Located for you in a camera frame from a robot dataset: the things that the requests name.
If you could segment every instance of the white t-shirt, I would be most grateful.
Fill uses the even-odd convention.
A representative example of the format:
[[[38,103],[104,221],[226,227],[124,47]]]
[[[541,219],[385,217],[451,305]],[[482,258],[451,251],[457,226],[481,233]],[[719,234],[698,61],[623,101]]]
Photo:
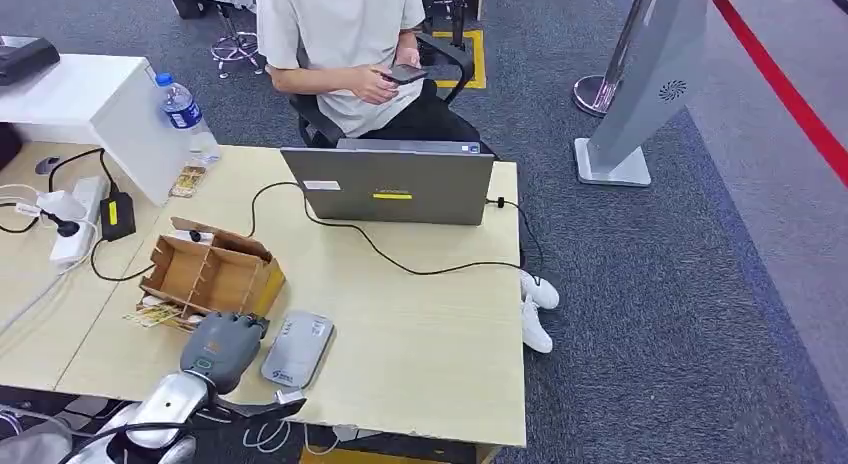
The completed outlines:
[[[256,0],[259,52],[277,69],[297,69],[299,39],[308,69],[359,65],[391,67],[401,29],[424,20],[421,0]],[[350,91],[318,96],[321,112],[344,133],[358,137],[380,129],[421,94],[421,81],[398,95],[368,104]]]

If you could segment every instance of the chair armrest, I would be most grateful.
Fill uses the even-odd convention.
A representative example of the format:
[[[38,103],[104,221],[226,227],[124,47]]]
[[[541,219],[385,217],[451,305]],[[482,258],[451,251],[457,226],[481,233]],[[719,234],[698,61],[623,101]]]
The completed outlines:
[[[339,139],[345,137],[344,132],[329,117],[321,113],[318,108],[318,99],[306,94],[292,94],[289,103],[298,114],[306,119],[318,132],[324,135],[334,146]]]
[[[433,50],[438,52],[439,54],[448,58],[451,64],[459,66],[460,71],[462,72],[459,81],[454,86],[453,90],[451,90],[448,97],[445,98],[445,102],[450,103],[456,98],[456,95],[465,88],[465,85],[468,84],[468,81],[474,77],[474,59],[468,55],[467,52],[462,51],[450,43],[439,40],[429,34],[418,33],[415,35],[418,39],[418,42],[425,44],[428,47],[431,47]]]

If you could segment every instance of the water bottle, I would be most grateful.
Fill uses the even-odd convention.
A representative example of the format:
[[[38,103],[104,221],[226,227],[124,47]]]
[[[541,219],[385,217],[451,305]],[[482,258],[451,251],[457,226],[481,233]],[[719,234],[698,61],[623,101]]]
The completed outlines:
[[[165,91],[162,110],[168,115],[171,124],[177,129],[191,133],[189,150],[193,164],[208,167],[215,163],[221,158],[221,148],[206,125],[191,92],[185,86],[174,82],[174,78],[167,72],[156,75],[156,84]]]

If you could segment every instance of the black cable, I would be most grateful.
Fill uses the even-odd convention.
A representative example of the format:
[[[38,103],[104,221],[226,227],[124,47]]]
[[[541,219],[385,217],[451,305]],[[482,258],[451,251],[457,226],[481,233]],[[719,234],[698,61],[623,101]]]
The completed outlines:
[[[105,155],[106,149],[100,149],[100,167],[103,168],[103,172],[106,173],[106,177],[109,179],[109,195],[114,195],[120,192],[121,190],[118,189],[118,184],[115,182],[115,179],[109,172],[109,168],[106,167],[106,162],[103,160],[103,156]]]
[[[113,407],[111,411],[109,411],[108,413],[106,413],[102,416],[99,415],[99,414],[95,414],[95,415],[92,416],[91,414],[86,414],[84,412],[72,411],[70,409],[62,409],[62,412],[65,412],[65,413],[68,413],[68,414],[73,414],[75,416],[87,417],[88,419],[91,419],[93,421],[101,421],[103,419],[111,419],[112,416],[114,416],[115,414],[118,413],[118,411],[127,407],[125,404],[126,404],[126,401],[119,402],[119,403],[115,404],[115,407]]]
[[[13,202],[2,202],[2,203],[0,203],[0,207],[15,207],[15,206],[16,206],[16,204],[13,203]],[[23,234],[25,232],[28,232],[30,229],[32,229],[37,223],[38,223],[38,218],[34,217],[34,218],[32,218],[32,221],[30,221],[30,223],[27,224],[27,226],[24,227],[23,229],[9,229],[8,227],[0,226],[0,231],[8,232],[9,234]]]
[[[64,161],[60,162],[59,164],[56,164],[56,167],[51,169],[50,175],[47,176],[47,192],[53,192],[55,190],[53,188],[53,177],[56,175],[56,171],[58,171],[59,168],[61,168],[65,164],[76,161],[77,159],[83,158],[85,156],[90,156],[91,154],[94,154],[95,152],[100,153],[100,167],[103,168],[103,172],[106,173],[106,177],[109,179],[110,192],[112,194],[118,192],[118,190],[119,190],[118,184],[115,182],[115,179],[112,178],[112,174],[109,172],[109,169],[106,168],[106,162],[103,160],[103,155],[106,154],[106,149],[103,149],[103,148],[85,151],[81,154],[77,154],[76,156],[69,157],[69,158],[65,159]],[[2,204],[0,204],[0,207],[10,207],[10,206],[14,206],[14,205],[15,204],[11,204],[11,203],[2,203]],[[8,232],[9,234],[23,234],[25,232],[29,232],[29,230],[32,229],[33,227],[35,227],[35,225],[37,223],[38,223],[38,218],[34,217],[32,219],[32,221],[30,221],[30,223],[27,224],[27,226],[24,227],[23,229],[9,229],[8,227],[0,226],[0,231]]]
[[[152,431],[156,429],[181,429],[184,431],[195,430],[195,431],[212,431],[218,429],[221,426],[215,427],[199,427],[194,424],[187,424],[181,422],[147,422],[143,424],[125,424],[123,426],[113,427],[108,431],[103,431],[99,434],[89,437],[85,441],[82,442],[79,446],[75,447],[71,452],[68,453],[67,456],[63,457],[59,464],[68,464],[68,462],[74,458],[77,454],[80,453],[83,449],[90,446],[91,444],[99,441],[100,439],[114,436],[115,434],[121,432],[131,432],[131,431]]]
[[[253,196],[253,201],[250,203],[250,220],[251,220],[251,222],[250,222],[250,234],[248,234],[247,237],[253,237],[253,235],[256,233],[256,199],[258,199],[259,196],[262,195],[262,193],[267,191],[268,189],[278,187],[278,186],[294,186],[294,187],[300,189],[301,193],[303,193],[303,188],[301,188],[298,183],[290,182],[290,181],[275,182],[274,184],[269,184],[269,185],[263,187],[262,189],[260,189],[256,193],[256,195]],[[374,252],[379,254],[380,257],[382,257],[383,259],[394,264],[395,267],[398,267],[398,268],[400,268],[400,269],[402,269],[402,270],[404,270],[404,271],[406,271],[410,274],[413,274],[415,276],[435,276],[435,275],[438,275],[438,274],[445,274],[445,273],[448,273],[448,272],[459,271],[459,270],[462,270],[462,269],[468,269],[469,267],[477,267],[477,266],[506,266],[506,267],[512,267],[512,268],[521,270],[521,266],[519,266],[519,265],[513,264],[511,262],[501,262],[501,261],[470,262],[468,264],[462,264],[460,266],[448,267],[446,269],[439,269],[439,270],[436,270],[436,271],[417,271],[415,269],[411,269],[411,268],[406,267],[403,264],[399,263],[398,261],[394,260],[392,257],[390,257],[385,252],[381,251],[380,248],[378,248],[377,245],[374,244],[374,241],[371,240],[371,237],[369,237],[368,234],[364,230],[362,230],[361,227],[356,226],[354,224],[324,222],[324,221],[318,220],[315,217],[312,217],[312,214],[309,213],[309,206],[308,206],[307,201],[306,201],[306,194],[302,194],[302,195],[303,195],[303,212],[306,214],[307,219],[314,222],[315,224],[318,224],[319,226],[335,227],[335,228],[343,228],[343,229],[353,229],[353,230],[359,232],[359,234],[368,242],[368,244],[371,245],[371,249],[373,249]],[[519,209],[518,205],[511,203],[511,202],[510,202],[510,204],[515,206],[516,209]],[[521,209],[519,209],[519,211],[524,216],[525,223],[526,223],[527,222],[526,221],[527,216],[524,215],[524,213],[523,213],[523,211],[521,211]],[[537,284],[539,284],[541,282],[540,278],[535,278],[535,279],[536,279]]]
[[[99,277],[100,279],[103,279],[104,281],[109,281],[109,282],[124,282],[124,281],[129,281],[130,279],[135,279],[136,277],[138,277],[138,276],[140,276],[140,275],[144,274],[145,272],[147,272],[147,271],[149,271],[149,270],[153,269],[154,267],[156,267],[156,264],[151,264],[151,265],[149,265],[149,266],[145,267],[144,269],[142,269],[142,270],[140,270],[140,271],[136,272],[135,274],[132,274],[132,275],[130,275],[130,276],[125,276],[125,277],[108,277],[108,276],[104,276],[103,274],[100,274],[100,271],[98,271],[98,270],[97,270],[97,266],[96,266],[96,265],[95,265],[95,263],[94,263],[94,255],[97,253],[97,246],[99,246],[100,244],[102,244],[102,243],[103,243],[103,241],[105,241],[105,240],[106,240],[106,239],[103,239],[103,238],[101,237],[99,241],[97,241],[97,242],[95,242],[95,243],[94,243],[94,247],[91,249],[91,257],[89,257],[89,260],[91,261],[91,270],[92,270],[92,271],[94,271],[94,275],[96,275],[96,276],[97,276],[97,277]]]
[[[56,164],[56,167],[50,170],[50,175],[47,177],[47,192],[53,192],[55,189],[53,188],[53,177],[56,175],[56,171],[62,168],[65,164],[69,164],[71,162],[76,161],[77,159],[83,158],[85,156],[90,156],[94,153],[100,153],[100,166],[103,168],[103,172],[106,173],[106,177],[109,178],[109,185],[112,189],[117,189],[118,185],[115,183],[115,180],[112,178],[112,174],[109,173],[109,169],[106,168],[106,163],[103,161],[103,155],[106,153],[106,149],[98,148],[92,149],[90,151],[85,151],[81,154],[77,154],[76,156],[69,157],[64,161]]]
[[[540,270],[544,269],[545,268],[545,253],[542,251],[542,245],[539,244],[539,240],[536,239],[536,234],[534,234],[533,229],[530,228],[530,219],[527,218],[527,213],[524,212],[524,209],[522,209],[521,206],[519,206],[518,204],[511,202],[511,201],[507,201],[505,199],[502,199],[502,200],[503,200],[504,204],[509,204],[510,206],[516,208],[518,210],[518,213],[521,214],[521,220],[524,221],[524,229],[527,230],[527,235],[529,235],[530,239],[533,240],[533,244],[536,245],[536,250],[539,252],[539,269]],[[498,207],[503,207],[503,206],[501,206],[499,201],[500,200],[493,201],[491,199],[486,199],[486,204],[497,204]],[[533,279],[536,280],[537,286],[542,285],[541,284],[541,278],[534,276]]]

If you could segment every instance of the red stripe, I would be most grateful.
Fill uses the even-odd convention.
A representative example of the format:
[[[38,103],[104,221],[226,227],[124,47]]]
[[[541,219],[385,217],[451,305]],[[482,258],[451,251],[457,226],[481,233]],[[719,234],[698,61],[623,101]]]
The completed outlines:
[[[801,126],[801,129],[810,139],[825,161],[833,169],[833,172],[842,180],[842,183],[848,187],[848,151],[842,147],[842,144],[836,140],[830,129],[825,126],[819,116],[816,115],[813,108],[807,104],[807,101],[798,93],[795,86],[786,77],[786,74],[780,69],[774,59],[771,58],[766,48],[754,36],[751,28],[745,24],[742,17],[733,7],[729,0],[713,0],[716,8],[718,8],[727,25],[736,34],[736,39],[742,44],[742,47],[751,56],[754,65],[760,70],[763,77],[766,78],[771,88],[777,94],[778,99],[783,103],[786,110],[795,119],[795,122]]]

